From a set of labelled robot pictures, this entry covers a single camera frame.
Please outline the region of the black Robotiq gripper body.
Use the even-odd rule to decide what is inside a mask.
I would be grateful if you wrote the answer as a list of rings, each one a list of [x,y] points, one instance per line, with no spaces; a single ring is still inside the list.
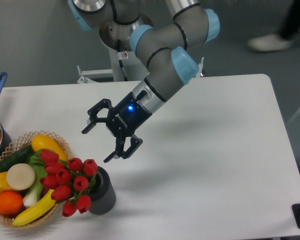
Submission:
[[[147,93],[141,91],[137,96],[133,92],[126,95],[115,107],[108,111],[106,127],[116,138],[131,137],[152,113],[140,103]]]

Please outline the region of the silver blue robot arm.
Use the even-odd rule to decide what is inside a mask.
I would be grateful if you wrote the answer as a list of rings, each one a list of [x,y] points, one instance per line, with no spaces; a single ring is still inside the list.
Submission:
[[[142,67],[139,84],[116,106],[102,99],[88,110],[88,133],[105,123],[115,137],[115,149],[105,159],[129,158],[142,144],[135,131],[173,95],[195,77],[199,65],[188,49],[216,38],[220,20],[197,0],[168,0],[173,22],[155,29],[141,13],[138,0],[70,0],[68,6],[84,29],[99,27],[103,43],[116,55],[135,56]]]

